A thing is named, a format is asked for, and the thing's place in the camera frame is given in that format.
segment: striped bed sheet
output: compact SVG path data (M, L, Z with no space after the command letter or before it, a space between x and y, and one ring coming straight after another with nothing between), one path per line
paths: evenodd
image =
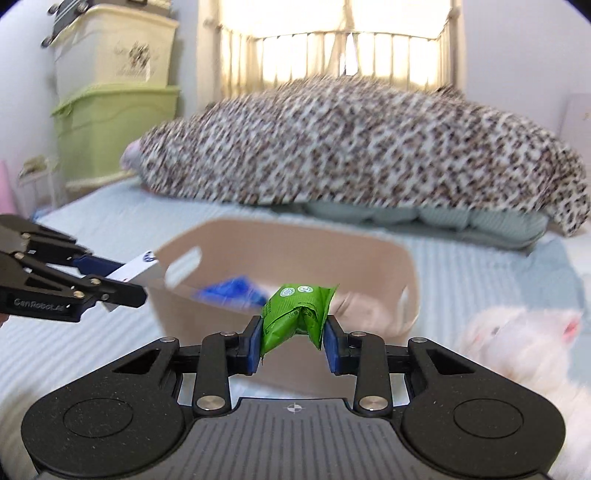
M194 225L225 215L345 228L267 210L156 197L135 180L100 189L50 214L43 223L75 236L96 255L127 262ZM364 232L400 242L413 255L421 312L410 336L453 347L469 319L487 307L584 308L582 284L559 239L538 244L526 257L378 229ZM9 477L30 480L35 475L20 436L22 418L33 402L163 334L149 302L137 310L120 307L112 313L97 306L78 324L9 320L0 329L0 459ZM232 378L230 385L234 402L240 396L301 398L295 387L276 391L257 385L255 378ZM182 403L190 398L189 387L185 382ZM400 389L395 401L406 401Z

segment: white fluffy toy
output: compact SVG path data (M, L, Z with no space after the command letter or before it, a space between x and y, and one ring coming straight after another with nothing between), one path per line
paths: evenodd
M496 307L476 316L457 351L550 400L566 424L566 441L550 475L591 480L591 391L569 380L570 347L580 312Z

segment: window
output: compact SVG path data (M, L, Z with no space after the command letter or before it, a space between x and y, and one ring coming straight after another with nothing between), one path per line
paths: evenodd
M408 90L453 81L450 0L215 0L223 98L315 74Z

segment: beige storage basket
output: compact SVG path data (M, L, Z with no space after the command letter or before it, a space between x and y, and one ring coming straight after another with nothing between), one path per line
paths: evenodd
M331 307L343 330L376 333L386 343L399 341L418 315L414 264L408 251L394 242L311 226L224 218L204 223L158 250L155 255L165 277L187 268L196 249L199 264L179 283L167 286L162 281L148 289L166 334L179 338L181 345L200 344L211 333L241 332L259 313L228 310L191 297L198 289L240 275L274 288L284 283L338 284ZM368 300L378 306L369 323L357 318ZM339 308L343 302L349 303L345 311ZM333 376L324 352L306 336L271 351L252 379L313 397L351 398L355 384L351 376Z

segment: green plastic bag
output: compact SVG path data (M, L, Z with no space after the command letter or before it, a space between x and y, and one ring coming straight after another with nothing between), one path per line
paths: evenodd
M319 350L336 289L287 283L277 290L262 310L261 356L296 334L307 334Z

